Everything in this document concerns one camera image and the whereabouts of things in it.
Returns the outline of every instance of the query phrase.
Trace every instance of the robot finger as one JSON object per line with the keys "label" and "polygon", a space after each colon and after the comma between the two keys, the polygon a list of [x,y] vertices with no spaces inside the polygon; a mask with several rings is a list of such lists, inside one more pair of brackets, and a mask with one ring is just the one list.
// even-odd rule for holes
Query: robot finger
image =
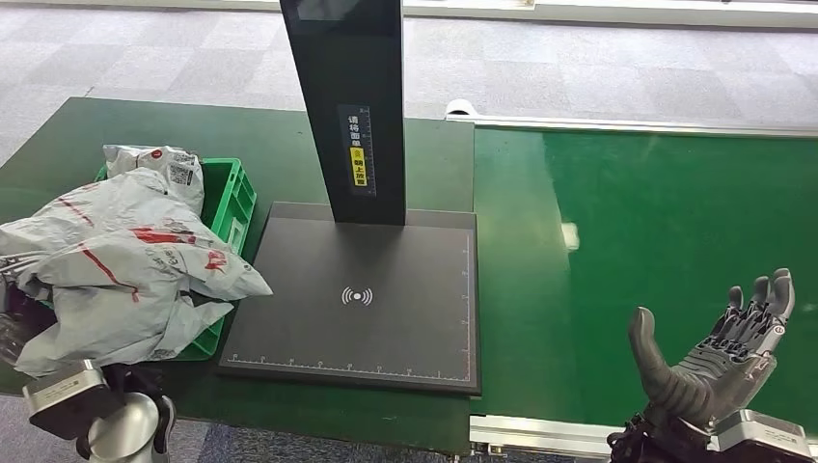
{"label": "robot finger", "polygon": [[773,295],[773,302],[767,307],[767,313],[781,324],[786,324],[795,305],[795,289],[789,274],[776,278],[773,282]]}
{"label": "robot finger", "polygon": [[733,324],[735,324],[744,305],[744,294],[742,293],[741,287],[732,287],[727,293],[727,300],[727,308],[724,310],[722,316],[716,320],[716,324],[710,331],[710,340],[718,341],[724,339],[724,335],[726,335]]}
{"label": "robot finger", "polygon": [[758,316],[764,313],[764,306],[770,291],[770,279],[766,276],[758,277],[752,285],[752,297],[747,309],[741,313],[739,322],[733,328],[728,338],[731,340],[746,340],[746,332],[749,327],[756,323]]}

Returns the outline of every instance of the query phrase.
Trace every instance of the barcode label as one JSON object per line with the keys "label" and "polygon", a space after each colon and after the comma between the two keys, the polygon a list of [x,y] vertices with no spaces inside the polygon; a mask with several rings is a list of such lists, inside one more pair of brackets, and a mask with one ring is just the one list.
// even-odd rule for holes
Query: barcode label
{"label": "barcode label", "polygon": [[190,186],[190,182],[193,181],[193,171],[173,164],[168,167],[171,168],[171,181],[173,183]]}
{"label": "barcode label", "polygon": [[190,164],[192,166],[194,159],[196,159],[196,156],[187,152],[174,153],[174,161],[178,162],[179,164]]}

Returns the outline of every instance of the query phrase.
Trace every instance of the red logo sticker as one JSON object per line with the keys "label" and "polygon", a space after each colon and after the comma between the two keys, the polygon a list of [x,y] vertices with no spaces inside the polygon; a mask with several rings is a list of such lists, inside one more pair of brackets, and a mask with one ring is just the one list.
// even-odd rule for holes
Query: red logo sticker
{"label": "red logo sticker", "polygon": [[225,253],[218,251],[218,250],[210,250],[207,253],[207,265],[204,266],[207,270],[218,270],[222,273],[225,273],[224,270],[221,269],[222,265],[226,265],[228,263],[228,258],[225,256]]}

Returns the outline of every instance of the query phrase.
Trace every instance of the display screen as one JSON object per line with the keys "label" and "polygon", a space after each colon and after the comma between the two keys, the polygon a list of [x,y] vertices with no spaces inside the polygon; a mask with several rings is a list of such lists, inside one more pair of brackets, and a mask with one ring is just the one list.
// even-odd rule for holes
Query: display screen
{"label": "display screen", "polygon": [[399,0],[282,0],[296,34],[340,33],[397,37]]}
{"label": "display screen", "polygon": [[358,3],[359,0],[301,0],[298,18],[302,21],[340,21]]}

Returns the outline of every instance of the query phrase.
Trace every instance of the white wall base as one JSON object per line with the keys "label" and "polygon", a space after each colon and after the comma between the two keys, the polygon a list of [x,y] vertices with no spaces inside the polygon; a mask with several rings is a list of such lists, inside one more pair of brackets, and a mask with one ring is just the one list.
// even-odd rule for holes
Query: white wall base
{"label": "white wall base", "polygon": [[[20,3],[20,0],[0,0]],[[280,11],[278,0],[37,0],[31,3]],[[404,0],[412,16],[818,29],[818,2],[734,0]]]}

